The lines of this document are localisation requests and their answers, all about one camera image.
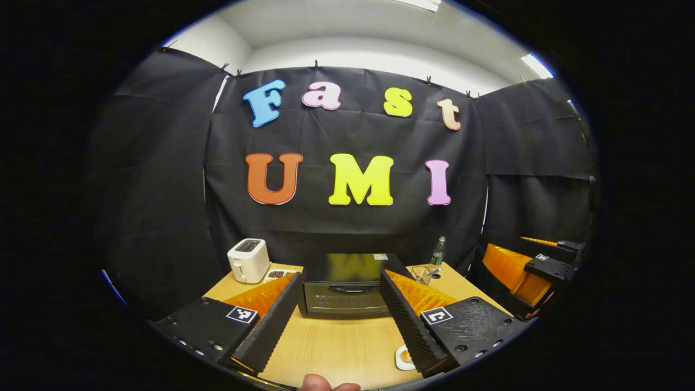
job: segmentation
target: black fabric backdrop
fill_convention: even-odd
[[[203,199],[203,152],[225,73],[182,51],[152,54],[104,104],[90,143],[97,254],[124,300],[160,319],[224,269]]]
[[[393,252],[420,264],[443,235],[446,262],[464,274],[480,263],[488,241],[513,250],[518,236],[588,237],[596,162],[590,135],[554,79],[469,99],[397,74],[286,68],[230,77],[211,114],[224,75],[180,51],[152,54],[105,105],[90,144],[89,209],[101,261],[126,302],[149,319],[214,285],[229,271],[227,251],[245,237],[266,239],[278,263],[302,265],[307,252]],[[286,83],[280,116],[253,128],[243,95],[275,79]],[[342,88],[339,109],[303,105],[314,81]],[[409,117],[384,112],[390,87],[411,92]],[[459,131],[442,121],[436,102],[445,98],[459,107]],[[291,201],[250,198],[251,153],[273,156],[271,190],[282,185],[279,155],[304,157]],[[352,154],[362,170],[374,156],[393,158],[393,204],[329,204],[335,153]],[[450,164],[449,205],[427,203],[430,159]]]

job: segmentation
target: table surface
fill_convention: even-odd
[[[271,264],[271,269],[302,271],[302,266]],[[441,278],[429,286],[457,300],[478,296],[500,308],[471,282],[442,263]],[[205,296],[223,301],[259,284],[245,284],[230,272]],[[319,374],[331,386],[357,383],[362,390],[386,387],[422,378],[415,370],[395,365],[395,351],[405,345],[392,317],[372,319],[311,319],[295,308],[285,331],[259,377],[300,387],[305,374]]]

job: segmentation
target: human hand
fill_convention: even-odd
[[[304,376],[304,383],[299,391],[359,391],[360,385],[355,383],[343,383],[331,388],[330,383],[323,376],[309,374]]]

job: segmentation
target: foam letter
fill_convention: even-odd
[[[246,157],[249,164],[249,196],[259,204],[281,205],[295,196],[297,190],[297,166],[304,158],[300,154],[281,154],[279,160],[284,164],[282,189],[270,191],[265,187],[268,164],[272,161],[269,154],[250,154]]]
[[[331,205],[348,205],[348,186],[357,204],[361,204],[367,190],[372,191],[367,197],[369,205],[391,205],[393,198],[389,194],[389,173],[393,159],[388,156],[375,156],[362,173],[351,154],[334,154],[331,162],[336,165],[336,186],[333,195],[328,197]]]
[[[449,205],[451,197],[446,193],[446,169],[449,167],[449,163],[444,160],[428,160],[425,165],[430,169],[432,178],[432,192],[427,203],[430,205]]]
[[[407,117],[413,113],[413,105],[408,102],[413,99],[410,91],[402,88],[391,87],[384,93],[386,101],[384,102],[384,110],[386,114],[395,115],[397,117]]]
[[[323,106],[326,110],[335,110],[341,106],[341,87],[329,81],[317,81],[309,84],[309,91],[302,96],[302,103],[310,107]]]
[[[459,112],[459,107],[454,106],[451,99],[442,99],[437,102],[436,105],[441,107],[441,116],[447,128],[451,130],[461,129],[461,123],[457,122],[456,118],[454,118],[454,113]]]
[[[268,122],[278,118],[280,112],[278,110],[273,110],[270,108],[272,104],[275,107],[279,107],[282,99],[280,98],[280,93],[277,90],[285,88],[285,82],[278,79],[271,81],[270,83],[260,86],[255,90],[251,90],[246,95],[244,95],[244,100],[249,101],[251,104],[251,110],[254,111],[254,122],[252,123],[254,127],[260,127],[267,124]]]

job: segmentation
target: ceiling light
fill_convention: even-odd
[[[528,54],[524,57],[521,58],[521,60],[526,63],[531,69],[533,69],[538,76],[541,77],[541,79],[548,79],[553,77],[553,74],[550,73],[548,68],[543,66],[540,61],[538,61],[538,58],[535,58],[533,54]]]
[[[425,10],[435,13],[439,9],[441,0],[394,0],[399,3],[410,4],[411,6],[424,8]]]

